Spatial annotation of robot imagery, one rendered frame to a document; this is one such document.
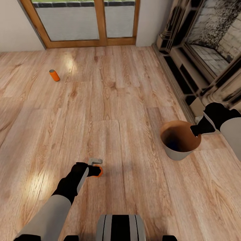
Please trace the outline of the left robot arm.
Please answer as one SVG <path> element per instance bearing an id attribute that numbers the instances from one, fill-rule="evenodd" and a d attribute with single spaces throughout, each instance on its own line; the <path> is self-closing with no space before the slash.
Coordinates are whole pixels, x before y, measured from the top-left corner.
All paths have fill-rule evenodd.
<path id="1" fill-rule="evenodd" d="M 13 241 L 58 241 L 69 210 L 85 179 L 101 173 L 100 167 L 94 167 L 93 164 L 102 163 L 100 158 L 90 158 L 87 164 L 77 162 L 67 177 L 61 179 L 45 205 Z"/>

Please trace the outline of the trash can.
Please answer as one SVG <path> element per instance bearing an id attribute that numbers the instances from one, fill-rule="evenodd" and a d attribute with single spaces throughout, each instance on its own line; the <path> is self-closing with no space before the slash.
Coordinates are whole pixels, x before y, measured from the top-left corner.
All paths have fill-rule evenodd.
<path id="1" fill-rule="evenodd" d="M 195 136 L 191 131 L 191 123 L 175 120 L 163 125 L 160 130 L 160 139 L 167 156 L 175 161 L 181 161 L 190 153 L 196 150 L 202 141 L 201 134 Z M 168 142 L 175 141 L 178 144 L 180 152 L 168 148 Z"/>

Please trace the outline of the can of soda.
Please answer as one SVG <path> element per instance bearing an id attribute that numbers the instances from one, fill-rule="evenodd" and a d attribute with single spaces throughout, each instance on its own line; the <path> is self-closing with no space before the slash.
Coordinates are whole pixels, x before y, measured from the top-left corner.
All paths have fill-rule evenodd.
<path id="1" fill-rule="evenodd" d="M 170 149 L 172 149 L 174 151 L 180 152 L 178 144 L 175 141 L 168 142 L 168 148 L 170 148 Z"/>
<path id="2" fill-rule="evenodd" d="M 100 167 L 100 166 L 94 165 L 94 167 Z M 102 167 L 100 167 L 100 169 L 101 169 L 101 173 L 99 174 L 99 176 L 93 176 L 93 177 L 100 177 L 100 176 L 103 174 L 103 169 L 102 169 Z"/>
<path id="3" fill-rule="evenodd" d="M 56 73 L 55 70 L 50 70 L 50 75 L 52 76 L 52 78 L 55 80 L 55 81 L 59 81 L 60 78 L 58 76 L 58 74 Z"/>

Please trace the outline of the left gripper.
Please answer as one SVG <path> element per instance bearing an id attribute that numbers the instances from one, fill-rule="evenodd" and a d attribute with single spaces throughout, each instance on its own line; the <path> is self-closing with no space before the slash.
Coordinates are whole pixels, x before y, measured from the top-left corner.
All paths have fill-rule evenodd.
<path id="1" fill-rule="evenodd" d="M 90 173 L 90 175 L 88 175 L 88 177 L 90 177 L 90 176 L 99 176 L 99 174 L 101 173 L 100 167 L 90 166 L 90 168 L 91 168 L 91 173 Z"/>

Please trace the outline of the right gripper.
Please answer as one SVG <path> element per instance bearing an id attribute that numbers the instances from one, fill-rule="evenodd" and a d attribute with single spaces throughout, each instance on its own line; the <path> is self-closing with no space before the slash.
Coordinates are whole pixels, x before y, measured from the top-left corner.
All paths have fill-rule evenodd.
<path id="1" fill-rule="evenodd" d="M 195 136 L 198 135 L 198 134 L 206 134 L 206 133 L 215 132 L 215 129 L 214 129 L 213 125 L 210 126 L 210 127 L 207 127 L 207 126 L 203 125 L 201 123 L 201 121 L 197 125 L 192 125 L 190 127 L 190 129 Z"/>

